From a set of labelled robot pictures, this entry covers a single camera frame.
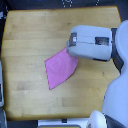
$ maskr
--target pink towel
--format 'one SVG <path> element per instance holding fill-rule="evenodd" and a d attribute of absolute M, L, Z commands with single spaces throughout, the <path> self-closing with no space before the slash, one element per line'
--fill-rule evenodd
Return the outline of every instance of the pink towel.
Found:
<path fill-rule="evenodd" d="M 78 59 L 71 57 L 66 52 L 66 48 L 45 60 L 49 89 L 63 83 L 74 72 L 77 63 Z"/>

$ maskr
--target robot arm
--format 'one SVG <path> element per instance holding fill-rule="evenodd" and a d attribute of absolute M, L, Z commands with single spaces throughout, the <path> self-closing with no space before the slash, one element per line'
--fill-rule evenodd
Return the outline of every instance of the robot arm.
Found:
<path fill-rule="evenodd" d="M 74 57 L 92 60 L 109 61 L 113 58 L 121 75 L 107 88 L 103 114 L 92 112 L 87 128 L 128 128 L 128 21 L 121 23 L 113 40 L 108 28 L 73 27 L 67 42 L 67 52 Z"/>

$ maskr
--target wooden tabletop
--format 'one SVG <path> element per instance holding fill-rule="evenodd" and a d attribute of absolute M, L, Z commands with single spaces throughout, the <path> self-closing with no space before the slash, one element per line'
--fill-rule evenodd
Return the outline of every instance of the wooden tabletop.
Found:
<path fill-rule="evenodd" d="M 79 59 L 75 73 L 49 91 L 44 60 L 66 46 L 76 25 L 118 27 L 116 7 L 10 11 L 2 44 L 8 120 L 88 117 L 101 111 L 108 84 L 119 73 L 112 60 Z"/>

